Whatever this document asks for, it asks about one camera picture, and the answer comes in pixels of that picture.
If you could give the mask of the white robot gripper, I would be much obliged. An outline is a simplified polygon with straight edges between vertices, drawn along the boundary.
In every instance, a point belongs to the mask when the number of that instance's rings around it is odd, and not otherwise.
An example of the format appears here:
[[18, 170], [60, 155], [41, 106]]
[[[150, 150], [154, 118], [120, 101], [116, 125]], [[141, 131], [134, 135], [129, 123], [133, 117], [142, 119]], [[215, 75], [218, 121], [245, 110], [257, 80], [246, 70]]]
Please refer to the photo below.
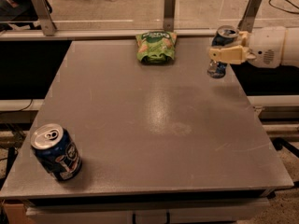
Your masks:
[[282, 60], [286, 28], [264, 27], [230, 35], [232, 47], [211, 47], [208, 56], [220, 63], [242, 64], [246, 61], [258, 68], [277, 68]]

